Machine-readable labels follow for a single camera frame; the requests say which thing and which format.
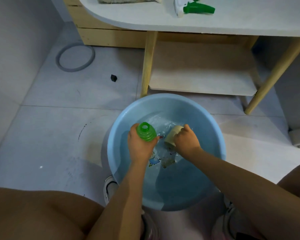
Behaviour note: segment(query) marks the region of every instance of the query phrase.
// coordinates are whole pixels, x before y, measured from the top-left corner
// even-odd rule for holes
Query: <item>green plastic bottle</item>
[[[147,122],[142,122],[136,128],[136,133],[145,141],[152,141],[157,136],[156,130]]]

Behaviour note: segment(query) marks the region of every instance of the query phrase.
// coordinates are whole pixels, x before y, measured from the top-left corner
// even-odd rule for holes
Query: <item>beige cup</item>
[[[164,139],[164,143],[167,145],[167,146],[172,146],[172,147],[175,147],[176,144],[174,144],[174,136],[176,134],[178,134],[180,132],[180,130],[183,128],[183,126],[181,125],[176,125],[175,127],[172,128],[172,130],[170,131],[170,133],[167,135],[167,137]]]

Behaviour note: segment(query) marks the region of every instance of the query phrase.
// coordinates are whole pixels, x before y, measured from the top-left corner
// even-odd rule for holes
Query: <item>gray ring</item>
[[[61,64],[60,64],[60,57],[61,55],[68,49],[72,48],[72,47],[75,47],[75,46],[85,46],[85,47],[88,47],[91,49],[92,51],[92,54],[91,54],[91,57],[90,59],[88,60],[88,62],[86,64],[83,64],[82,66],[79,66],[77,68],[65,68],[63,67]],[[56,65],[58,66],[59,69],[61,69],[62,71],[64,72],[78,72],[78,71],[81,71],[83,70],[84,68],[87,68],[94,60],[94,58],[96,57],[96,52],[94,50],[94,48],[92,46],[89,46],[89,45],[85,45],[81,42],[76,42],[76,43],[72,43],[72,44],[68,44],[66,45],[65,47],[63,47],[59,52],[58,54],[56,55]]]

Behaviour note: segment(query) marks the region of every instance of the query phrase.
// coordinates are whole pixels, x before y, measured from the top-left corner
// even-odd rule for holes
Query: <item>bottle opening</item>
[[[140,125],[140,129],[141,131],[143,132],[146,132],[149,130],[149,124],[147,122],[143,122],[141,125]]]

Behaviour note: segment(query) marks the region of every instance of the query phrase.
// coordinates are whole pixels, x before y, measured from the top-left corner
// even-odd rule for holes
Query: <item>blue basin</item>
[[[130,104],[112,126],[107,153],[111,172],[118,183],[122,182],[131,162],[127,144],[130,127],[143,121],[150,123],[159,134],[167,134],[173,125],[188,124],[205,151],[226,159],[226,146],[220,128],[204,108],[180,95],[154,94]],[[178,154],[175,160],[176,163],[167,168],[160,163],[147,167],[143,183],[144,206],[162,211],[182,210],[207,197],[215,189],[213,183],[192,163]]]

